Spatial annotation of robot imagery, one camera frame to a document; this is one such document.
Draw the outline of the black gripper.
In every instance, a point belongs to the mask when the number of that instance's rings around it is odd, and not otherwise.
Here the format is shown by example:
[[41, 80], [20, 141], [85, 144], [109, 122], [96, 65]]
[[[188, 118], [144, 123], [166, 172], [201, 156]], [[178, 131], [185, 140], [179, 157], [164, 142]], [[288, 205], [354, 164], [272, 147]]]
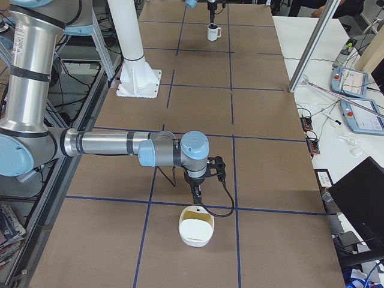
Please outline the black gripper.
[[216, 2], [208, 2], [209, 16], [211, 19], [213, 19], [215, 17], [216, 9], [217, 9], [217, 3]]
[[205, 178], [206, 178], [206, 172], [197, 176], [196, 173], [184, 167], [184, 179], [187, 182], [187, 184], [190, 186], [190, 190], [193, 195], [193, 203], [195, 205], [201, 204], [202, 202], [201, 184], [204, 182]]

